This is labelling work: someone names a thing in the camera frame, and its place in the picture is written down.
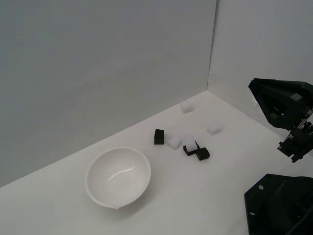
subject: white cube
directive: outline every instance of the white cube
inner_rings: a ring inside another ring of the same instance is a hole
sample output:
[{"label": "white cube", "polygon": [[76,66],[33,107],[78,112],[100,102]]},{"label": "white cube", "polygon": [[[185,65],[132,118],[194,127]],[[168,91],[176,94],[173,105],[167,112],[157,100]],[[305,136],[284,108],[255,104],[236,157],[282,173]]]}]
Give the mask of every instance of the white cube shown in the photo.
[{"label": "white cube", "polygon": [[181,144],[181,139],[176,137],[171,137],[167,141],[167,145],[170,146],[172,149],[177,150]]},{"label": "white cube", "polygon": [[211,135],[215,135],[222,131],[222,127],[220,125],[208,126],[206,128],[206,131],[210,133]]},{"label": "white cube", "polygon": [[185,113],[193,111],[194,107],[192,106],[190,101],[185,100],[180,103],[180,109],[181,109],[181,112],[185,114]]},{"label": "white cube", "polygon": [[185,145],[188,152],[192,152],[198,149],[195,138],[193,136],[187,136],[185,138]]}]

